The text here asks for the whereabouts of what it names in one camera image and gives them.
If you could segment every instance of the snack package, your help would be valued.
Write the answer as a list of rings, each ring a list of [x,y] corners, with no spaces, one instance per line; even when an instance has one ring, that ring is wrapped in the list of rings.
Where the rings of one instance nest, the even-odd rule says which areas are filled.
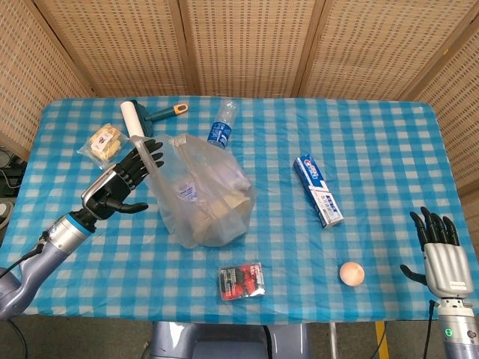
[[[120,152],[126,142],[128,138],[107,123],[95,132],[77,153],[90,157],[103,170],[110,165],[110,159]]]
[[[221,267],[219,269],[219,287],[224,301],[264,295],[261,263]]]

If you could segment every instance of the toothpaste box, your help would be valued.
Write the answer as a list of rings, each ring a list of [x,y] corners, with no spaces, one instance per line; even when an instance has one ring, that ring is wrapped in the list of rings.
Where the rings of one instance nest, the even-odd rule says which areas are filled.
[[[293,164],[302,184],[314,203],[323,228],[331,227],[344,220],[326,181],[321,175],[313,156],[310,154],[298,157]]]

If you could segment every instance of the plastic bag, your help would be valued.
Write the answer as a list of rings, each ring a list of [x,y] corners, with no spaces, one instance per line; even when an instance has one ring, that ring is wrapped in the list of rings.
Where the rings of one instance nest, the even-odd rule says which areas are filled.
[[[126,142],[128,137],[107,123],[96,131],[77,153],[89,157],[103,170],[110,165],[110,160],[120,152]]]
[[[165,164],[157,168],[145,138],[132,136],[150,173],[146,179],[176,242],[221,246],[248,230],[254,188],[230,153],[187,134],[159,136]]]

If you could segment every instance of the robotic arm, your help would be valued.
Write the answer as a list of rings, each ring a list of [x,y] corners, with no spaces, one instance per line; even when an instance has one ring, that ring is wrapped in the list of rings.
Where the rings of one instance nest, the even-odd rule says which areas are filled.
[[[163,145],[155,140],[145,143],[150,153]],[[162,153],[154,153],[157,167]],[[123,201],[148,175],[137,149],[120,163],[107,168],[82,194],[83,208],[60,217],[44,231],[35,247],[8,269],[0,268],[0,320],[21,314],[35,297],[40,285],[96,230],[95,223],[113,213],[137,213],[148,208],[146,203]],[[10,270],[19,265],[21,281]]]
[[[421,217],[411,212],[418,230],[419,243],[424,257],[426,275],[412,272],[404,264],[403,273],[411,280],[424,284],[438,298],[439,324],[448,359],[478,359],[479,338],[474,312],[464,303],[474,291],[466,252],[460,247],[454,223],[441,219],[421,207]]]

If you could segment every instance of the blue checkered tablecloth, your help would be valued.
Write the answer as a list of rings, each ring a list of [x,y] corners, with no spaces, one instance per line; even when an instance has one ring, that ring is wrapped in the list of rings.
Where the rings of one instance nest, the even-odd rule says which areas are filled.
[[[65,99],[43,112],[0,263],[29,250],[43,229],[81,206],[100,175],[76,151],[100,125],[126,133],[125,99]],[[139,98],[149,112],[187,102],[189,111],[154,125],[156,134],[206,138],[219,98]],[[223,248],[185,249],[168,239],[158,206],[141,184],[128,202],[150,208],[97,222],[97,232],[42,285],[27,314],[108,316],[178,322],[294,323],[426,319],[426,287],[401,263],[423,271],[409,211],[427,206],[450,216],[478,283],[479,266],[433,110],[417,102],[240,99],[229,150],[257,189],[248,233]],[[294,173],[312,153],[345,217],[320,220]],[[342,284],[346,261],[364,266],[365,282]],[[266,295],[219,297],[219,266],[260,261]],[[471,302],[478,307],[478,297]]]

